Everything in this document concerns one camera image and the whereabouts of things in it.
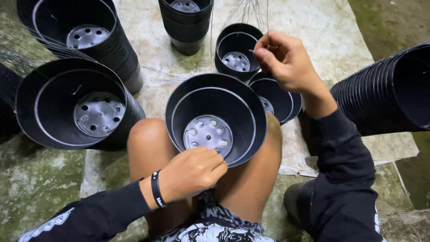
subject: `sleeve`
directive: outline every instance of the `sleeve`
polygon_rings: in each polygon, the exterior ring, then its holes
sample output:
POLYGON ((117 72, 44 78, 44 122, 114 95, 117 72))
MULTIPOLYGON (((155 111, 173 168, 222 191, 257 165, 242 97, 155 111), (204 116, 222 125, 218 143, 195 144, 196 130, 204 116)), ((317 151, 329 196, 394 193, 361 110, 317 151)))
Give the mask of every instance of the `sleeve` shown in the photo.
POLYGON ((49 221, 23 234, 18 242, 109 241, 150 211, 136 181, 68 204, 49 221))
POLYGON ((317 242, 382 242, 372 190, 375 168, 353 122, 338 109, 310 118, 319 175, 310 220, 317 242))

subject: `patterned shorts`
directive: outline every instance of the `patterned shorts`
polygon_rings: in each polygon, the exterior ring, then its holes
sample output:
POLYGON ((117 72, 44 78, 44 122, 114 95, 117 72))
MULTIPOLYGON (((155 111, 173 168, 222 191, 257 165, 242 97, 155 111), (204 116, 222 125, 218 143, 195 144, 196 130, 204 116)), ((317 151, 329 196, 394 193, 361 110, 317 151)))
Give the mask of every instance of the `patterned shorts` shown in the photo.
POLYGON ((155 236, 151 241, 172 242, 189 226, 199 223, 201 220, 222 219, 228 223, 228 227, 233 229, 250 230, 257 234, 263 235, 263 226, 261 223, 251 223, 234 215, 228 209, 221 206, 213 198, 213 189, 202 192, 198 197, 197 207, 194 215, 179 227, 165 235, 155 236))

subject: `knee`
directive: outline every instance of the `knee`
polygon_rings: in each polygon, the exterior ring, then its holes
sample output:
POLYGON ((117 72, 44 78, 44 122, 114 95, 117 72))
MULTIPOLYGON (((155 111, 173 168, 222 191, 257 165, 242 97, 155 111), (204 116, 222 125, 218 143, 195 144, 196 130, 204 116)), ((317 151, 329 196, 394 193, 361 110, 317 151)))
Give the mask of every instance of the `knee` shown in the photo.
POLYGON ((160 140, 169 136, 164 120, 159 118, 145 118, 137 122, 130 130, 128 142, 148 142, 160 140))
POLYGON ((282 143, 282 132, 281 132, 281 124, 278 119, 271 115, 266 114, 267 116, 267 137, 273 138, 275 140, 279 140, 282 143))

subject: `rubber bracelet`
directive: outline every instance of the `rubber bracelet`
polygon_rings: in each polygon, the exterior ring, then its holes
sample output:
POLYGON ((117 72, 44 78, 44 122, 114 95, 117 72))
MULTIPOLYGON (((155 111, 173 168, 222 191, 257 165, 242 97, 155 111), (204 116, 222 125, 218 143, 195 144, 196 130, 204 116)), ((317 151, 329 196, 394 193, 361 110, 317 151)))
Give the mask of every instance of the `rubber bracelet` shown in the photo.
POLYGON ((154 199, 155 199, 155 203, 157 203, 158 207, 163 208, 166 206, 166 204, 164 203, 164 200, 161 197, 161 193, 160 193, 160 185, 158 183, 158 175, 159 174, 160 174, 160 170, 152 173, 151 189, 152 189, 152 195, 154 196, 154 199))

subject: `hand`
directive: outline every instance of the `hand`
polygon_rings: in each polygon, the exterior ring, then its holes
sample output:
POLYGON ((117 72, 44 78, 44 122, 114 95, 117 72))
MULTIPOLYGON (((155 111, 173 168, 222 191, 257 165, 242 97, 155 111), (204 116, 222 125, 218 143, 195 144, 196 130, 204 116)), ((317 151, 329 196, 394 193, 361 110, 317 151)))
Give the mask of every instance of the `hand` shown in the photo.
POLYGON ((282 89, 302 94, 309 116, 327 116, 338 108, 300 39, 271 30, 257 42, 254 55, 282 89))
POLYGON ((160 171, 161 197, 169 203, 198 194, 213 187, 227 168, 224 158, 215 149, 208 150, 205 146, 188 149, 160 171))
POLYGON ((261 69, 270 71, 286 91, 304 93, 311 92, 316 85, 325 86, 298 38, 271 30, 257 42, 254 55, 261 62, 261 69))

